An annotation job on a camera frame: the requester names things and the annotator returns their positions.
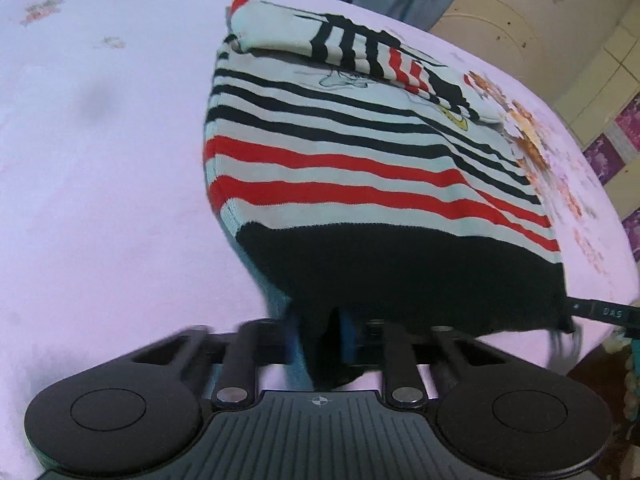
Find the purple floral tile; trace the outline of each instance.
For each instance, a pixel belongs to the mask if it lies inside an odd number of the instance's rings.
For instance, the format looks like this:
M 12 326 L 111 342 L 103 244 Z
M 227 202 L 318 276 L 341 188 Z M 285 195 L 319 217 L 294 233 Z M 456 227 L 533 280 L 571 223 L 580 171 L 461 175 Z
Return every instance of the purple floral tile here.
M 625 133 L 636 150 L 640 151 L 640 93 L 616 117 L 616 124 Z
M 605 134 L 593 141 L 585 150 L 584 157 L 603 186 L 625 167 L 624 160 Z
M 636 209 L 622 221 L 622 227 L 629 237 L 629 244 L 636 262 L 640 262 L 640 208 Z

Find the metal screw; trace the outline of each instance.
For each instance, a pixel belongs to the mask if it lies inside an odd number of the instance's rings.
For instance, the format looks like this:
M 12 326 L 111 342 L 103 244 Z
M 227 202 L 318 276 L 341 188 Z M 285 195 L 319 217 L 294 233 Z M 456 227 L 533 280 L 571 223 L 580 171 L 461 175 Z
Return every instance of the metal screw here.
M 410 386 L 396 388 L 391 396 L 403 404 L 415 404 L 422 400 L 422 392 L 418 388 L 412 388 Z
M 237 404 L 245 400 L 249 394 L 242 388 L 236 388 L 230 386 L 228 388 L 222 388 L 216 395 L 221 402 L 229 402 L 231 404 Z

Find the beige tile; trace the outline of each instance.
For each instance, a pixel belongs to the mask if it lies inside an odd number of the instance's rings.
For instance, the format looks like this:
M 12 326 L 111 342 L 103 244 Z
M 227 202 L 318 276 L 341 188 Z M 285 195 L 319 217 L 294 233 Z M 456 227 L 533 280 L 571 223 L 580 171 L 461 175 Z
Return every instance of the beige tile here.
M 556 102 L 558 114 L 567 123 L 572 123 L 598 95 L 619 66 L 619 62 L 611 54 L 601 49 L 571 88 Z
M 640 79 L 640 41 L 637 41 L 622 63 L 636 79 Z
M 637 39 L 626 28 L 618 26 L 607 40 L 607 43 L 604 44 L 604 48 L 618 61 L 622 62 Z
M 627 164 L 604 187 L 620 218 L 625 218 L 640 202 L 640 158 Z
M 589 144 L 635 95 L 638 81 L 620 67 L 596 98 L 571 123 L 576 137 Z
M 640 0 L 633 1 L 620 23 L 636 38 L 640 38 Z

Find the wall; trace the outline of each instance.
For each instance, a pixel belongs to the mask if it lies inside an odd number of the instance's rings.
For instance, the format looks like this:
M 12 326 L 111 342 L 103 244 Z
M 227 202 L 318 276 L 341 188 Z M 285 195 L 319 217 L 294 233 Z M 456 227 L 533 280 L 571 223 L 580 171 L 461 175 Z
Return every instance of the wall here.
M 632 2 L 554 108 L 626 229 L 637 229 L 638 213 L 630 215 L 640 207 L 640 0 Z
M 633 0 L 502 0 L 519 12 L 546 49 L 549 90 L 555 101 L 611 34 Z

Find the pink tablecloth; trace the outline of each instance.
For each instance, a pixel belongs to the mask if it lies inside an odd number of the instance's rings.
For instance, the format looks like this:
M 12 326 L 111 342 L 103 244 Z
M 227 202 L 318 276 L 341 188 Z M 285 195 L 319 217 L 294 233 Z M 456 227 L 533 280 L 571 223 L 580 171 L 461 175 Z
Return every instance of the pink tablecloth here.
M 22 416 L 43 387 L 264 299 L 207 203 L 202 125 L 231 0 L 0 0 L 0 478 L 39 467 Z M 628 303 L 638 277 L 602 186 L 549 108 L 499 70 L 334 0 L 271 0 L 386 28 L 503 110 L 564 257 L 568 293 Z M 585 355 L 611 327 L 581 321 Z M 495 346 L 548 365 L 545 332 Z M 265 384 L 282 387 L 272 370 Z M 372 387 L 371 377 L 355 387 Z

